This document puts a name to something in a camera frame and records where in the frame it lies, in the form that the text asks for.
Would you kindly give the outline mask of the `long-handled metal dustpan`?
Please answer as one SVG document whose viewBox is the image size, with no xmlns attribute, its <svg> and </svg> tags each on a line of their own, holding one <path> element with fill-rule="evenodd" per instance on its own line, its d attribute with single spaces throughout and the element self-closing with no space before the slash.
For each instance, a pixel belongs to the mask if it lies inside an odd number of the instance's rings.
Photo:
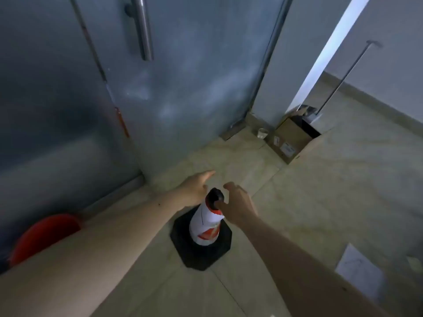
<svg viewBox="0 0 423 317">
<path fill-rule="evenodd" d="M 363 50 L 360 52 L 360 54 L 358 55 L 358 57 L 355 59 L 355 61 L 351 64 L 351 66 L 348 68 L 348 70 L 346 71 L 345 75 L 342 77 L 342 79 L 337 83 L 336 87 L 334 88 L 334 90 L 332 90 L 332 92 L 330 93 L 330 95 L 327 97 L 327 99 L 324 101 L 324 103 L 322 104 L 322 106 L 320 108 L 314 108 L 314 110 L 312 111 L 312 113 L 310 113 L 305 119 L 308 122 L 308 124 L 312 125 L 313 123 L 316 122 L 316 120 L 318 120 L 321 115 L 322 115 L 322 110 L 325 108 L 325 106 L 329 103 L 329 101 L 332 99 L 332 97 L 336 94 L 336 92 L 340 89 L 340 87 L 343 85 L 343 83 L 345 82 L 346 78 L 351 74 L 351 72 L 353 71 L 353 69 L 355 68 L 355 66 L 358 64 L 358 62 L 360 62 L 360 60 L 362 59 L 362 57 L 368 52 L 368 50 L 370 48 L 383 48 L 383 44 L 380 41 L 376 41 L 376 40 L 367 40 L 365 47 L 363 48 Z"/>
</svg>

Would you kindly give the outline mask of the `red plastic basin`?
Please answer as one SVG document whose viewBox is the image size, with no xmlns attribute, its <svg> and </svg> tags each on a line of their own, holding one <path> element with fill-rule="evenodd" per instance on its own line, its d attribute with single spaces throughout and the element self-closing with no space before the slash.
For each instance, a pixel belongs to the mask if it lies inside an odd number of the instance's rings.
<svg viewBox="0 0 423 317">
<path fill-rule="evenodd" d="M 17 266 L 81 229 L 82 221 L 72 214 L 54 214 L 39 220 L 19 237 L 9 256 L 8 266 Z"/>
</svg>

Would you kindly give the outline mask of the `frosted glass door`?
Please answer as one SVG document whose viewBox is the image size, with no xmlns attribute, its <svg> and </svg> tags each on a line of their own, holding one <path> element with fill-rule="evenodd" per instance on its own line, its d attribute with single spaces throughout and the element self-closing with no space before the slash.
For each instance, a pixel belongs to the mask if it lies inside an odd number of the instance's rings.
<svg viewBox="0 0 423 317">
<path fill-rule="evenodd" d="M 246 112 L 285 0 L 146 2 L 152 62 L 130 0 L 0 0 L 0 227 L 153 176 Z"/>
</svg>

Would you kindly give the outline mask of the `person's left hand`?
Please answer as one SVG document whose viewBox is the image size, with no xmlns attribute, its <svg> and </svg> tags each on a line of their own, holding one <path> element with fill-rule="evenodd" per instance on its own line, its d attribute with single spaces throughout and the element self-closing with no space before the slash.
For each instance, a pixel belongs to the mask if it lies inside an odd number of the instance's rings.
<svg viewBox="0 0 423 317">
<path fill-rule="evenodd" d="M 208 192 L 208 187 L 194 187 L 194 175 L 195 174 L 189 176 L 176 188 L 178 199 L 184 207 L 198 205 L 202 202 Z"/>
</svg>

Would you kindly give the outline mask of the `white paper sheet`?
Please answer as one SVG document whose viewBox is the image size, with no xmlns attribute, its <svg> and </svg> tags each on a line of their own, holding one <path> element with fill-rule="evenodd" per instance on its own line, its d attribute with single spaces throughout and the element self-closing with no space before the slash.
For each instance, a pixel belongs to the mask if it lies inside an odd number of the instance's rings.
<svg viewBox="0 0 423 317">
<path fill-rule="evenodd" d="M 358 289 L 365 297 L 378 302 L 385 282 L 383 271 L 360 253 L 352 244 L 347 244 L 335 272 Z"/>
</svg>

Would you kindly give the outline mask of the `metal door floor hinge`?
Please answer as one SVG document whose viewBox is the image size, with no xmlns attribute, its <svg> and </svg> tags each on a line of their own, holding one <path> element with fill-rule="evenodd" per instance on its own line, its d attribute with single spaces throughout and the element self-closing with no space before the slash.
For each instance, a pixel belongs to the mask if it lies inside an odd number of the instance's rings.
<svg viewBox="0 0 423 317">
<path fill-rule="evenodd" d="M 236 135 L 237 133 L 239 133 L 240 131 L 242 131 L 245 127 L 246 127 L 245 120 L 244 119 L 238 120 L 237 122 L 235 122 L 234 124 L 232 124 L 226 131 L 224 131 L 223 133 L 221 133 L 219 135 L 219 137 L 222 140 L 227 141 L 231 137 L 233 137 L 234 135 Z"/>
</svg>

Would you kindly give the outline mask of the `red white traffic cone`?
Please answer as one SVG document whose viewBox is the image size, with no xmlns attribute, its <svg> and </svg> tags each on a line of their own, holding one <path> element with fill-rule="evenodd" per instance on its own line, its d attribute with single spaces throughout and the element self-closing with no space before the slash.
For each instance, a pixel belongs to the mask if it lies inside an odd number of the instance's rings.
<svg viewBox="0 0 423 317">
<path fill-rule="evenodd" d="M 187 268 L 205 271 L 230 250 L 232 231 L 216 201 L 224 201 L 224 195 L 212 188 L 201 204 L 173 223 L 170 238 Z"/>
</svg>

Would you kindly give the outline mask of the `brown cardboard box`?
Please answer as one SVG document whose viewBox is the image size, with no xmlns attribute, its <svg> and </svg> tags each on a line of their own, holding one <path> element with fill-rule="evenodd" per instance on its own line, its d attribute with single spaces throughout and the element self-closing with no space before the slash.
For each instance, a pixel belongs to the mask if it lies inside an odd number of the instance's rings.
<svg viewBox="0 0 423 317">
<path fill-rule="evenodd" d="M 287 113 L 267 139 L 267 145 L 286 164 L 298 159 L 302 152 L 312 149 L 322 136 L 308 121 L 315 111 L 314 107 L 301 106 Z"/>
</svg>

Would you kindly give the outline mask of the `person's right forearm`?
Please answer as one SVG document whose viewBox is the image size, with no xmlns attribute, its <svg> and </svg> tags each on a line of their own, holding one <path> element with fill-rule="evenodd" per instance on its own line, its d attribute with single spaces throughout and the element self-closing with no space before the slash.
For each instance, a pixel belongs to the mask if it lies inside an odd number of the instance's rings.
<svg viewBox="0 0 423 317">
<path fill-rule="evenodd" d="M 242 216 L 234 224 L 261 257 L 292 317 L 390 317 L 256 215 Z"/>
</svg>

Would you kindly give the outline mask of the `red sticker strip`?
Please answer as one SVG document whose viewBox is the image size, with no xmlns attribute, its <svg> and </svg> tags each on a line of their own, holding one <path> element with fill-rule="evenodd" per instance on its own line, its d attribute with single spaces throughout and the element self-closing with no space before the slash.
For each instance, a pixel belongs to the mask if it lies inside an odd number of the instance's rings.
<svg viewBox="0 0 423 317">
<path fill-rule="evenodd" d="M 116 116 L 117 116 L 117 118 L 119 120 L 119 124 L 122 127 L 122 129 L 123 129 L 123 132 L 124 132 L 125 137 L 126 138 L 130 138 L 130 133 L 129 133 L 127 127 L 126 127 L 125 121 L 123 119 L 123 115 L 122 115 L 119 107 L 115 106 L 114 107 L 114 110 L 115 110 Z"/>
</svg>

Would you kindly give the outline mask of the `person's right hand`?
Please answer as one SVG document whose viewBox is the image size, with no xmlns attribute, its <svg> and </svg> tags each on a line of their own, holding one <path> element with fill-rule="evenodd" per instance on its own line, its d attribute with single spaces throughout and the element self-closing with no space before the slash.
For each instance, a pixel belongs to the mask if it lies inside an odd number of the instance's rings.
<svg viewBox="0 0 423 317">
<path fill-rule="evenodd" d="M 249 193 L 234 182 L 227 182 L 223 188 L 228 191 L 229 209 L 221 211 L 230 223 L 243 229 L 246 225 L 254 222 L 258 215 Z"/>
</svg>

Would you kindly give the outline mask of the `person's left forearm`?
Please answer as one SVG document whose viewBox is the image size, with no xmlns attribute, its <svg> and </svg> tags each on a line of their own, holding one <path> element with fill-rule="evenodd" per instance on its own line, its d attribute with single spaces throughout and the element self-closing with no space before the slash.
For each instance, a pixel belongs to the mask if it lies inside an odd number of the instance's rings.
<svg viewBox="0 0 423 317">
<path fill-rule="evenodd" d="M 0 276 L 0 317 L 89 317 L 187 205 L 170 191 L 32 256 Z"/>
</svg>

